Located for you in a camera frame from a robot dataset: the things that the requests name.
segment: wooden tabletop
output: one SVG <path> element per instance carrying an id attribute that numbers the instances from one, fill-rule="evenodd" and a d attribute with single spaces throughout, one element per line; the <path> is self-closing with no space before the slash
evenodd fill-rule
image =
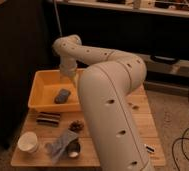
<path id="1" fill-rule="evenodd" d="M 155 123 L 150 111 L 148 99 L 144 88 L 141 86 L 135 92 L 127 97 L 130 110 L 134 116 L 139 133 L 145 144 L 155 148 L 155 153 L 150 154 L 151 162 L 154 166 L 164 166 L 165 157 L 161 147 L 160 140 L 156 131 Z M 60 125 L 50 127 L 38 125 L 36 118 L 39 115 L 36 111 L 29 110 L 21 134 L 26 131 L 34 131 L 38 136 L 39 148 L 33 154 L 27 154 L 15 148 L 11 165 L 28 167 L 99 167 L 99 159 L 95 152 L 92 139 L 89 135 L 88 127 L 81 112 L 63 113 L 61 115 Z M 44 145 L 47 142 L 53 142 L 61 133 L 69 128 L 69 125 L 75 121 L 81 120 L 85 123 L 84 129 L 80 132 L 79 141 L 81 144 L 81 153 L 77 159 L 60 159 L 53 165 L 47 155 Z"/>

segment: floor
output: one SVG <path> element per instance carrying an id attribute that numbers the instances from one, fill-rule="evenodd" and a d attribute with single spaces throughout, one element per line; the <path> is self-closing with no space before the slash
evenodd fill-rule
<path id="1" fill-rule="evenodd" d="M 172 159 L 172 143 L 176 138 L 181 137 L 186 128 L 189 127 L 189 104 L 186 97 L 179 95 L 171 95 L 168 93 L 160 93 L 157 91 L 147 90 L 150 107 L 156 123 L 157 131 L 163 146 L 167 165 L 165 167 L 156 168 L 157 171 L 173 171 L 177 170 Z M 17 141 L 14 138 L 12 146 L 9 150 L 0 148 L 0 171 L 21 171 L 21 170 L 59 170 L 56 168 L 14 168 L 10 166 L 10 160 L 14 150 L 14 145 Z M 184 158 L 180 142 L 175 145 L 175 157 L 180 167 L 180 170 L 189 170 L 189 162 Z M 189 142 L 185 142 L 185 151 L 189 157 Z M 61 171 L 80 171 L 82 168 L 74 169 L 60 169 Z M 100 170 L 100 169 L 84 169 L 86 171 Z"/>

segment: paper cup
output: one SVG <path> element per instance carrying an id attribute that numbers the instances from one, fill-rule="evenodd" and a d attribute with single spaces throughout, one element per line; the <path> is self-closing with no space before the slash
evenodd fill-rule
<path id="1" fill-rule="evenodd" d="M 34 153 L 38 149 L 38 139 L 34 132 L 25 132 L 18 140 L 21 151 Z"/>

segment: box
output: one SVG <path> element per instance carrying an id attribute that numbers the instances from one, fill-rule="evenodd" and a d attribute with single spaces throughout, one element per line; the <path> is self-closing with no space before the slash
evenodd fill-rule
<path id="1" fill-rule="evenodd" d="M 71 91 L 64 104 L 55 104 L 54 99 L 60 89 Z M 77 90 L 68 77 L 60 74 L 59 70 L 37 71 L 31 88 L 28 107 L 38 112 L 75 112 L 81 111 Z"/>

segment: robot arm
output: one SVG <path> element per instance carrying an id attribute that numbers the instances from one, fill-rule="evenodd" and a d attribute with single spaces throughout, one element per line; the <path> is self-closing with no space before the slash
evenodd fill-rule
<path id="1" fill-rule="evenodd" d="M 89 66 L 78 96 L 103 171 L 153 171 L 126 101 L 146 76 L 144 62 L 123 51 L 82 46 L 76 35 L 57 39 L 61 72 L 75 77 L 76 60 Z"/>

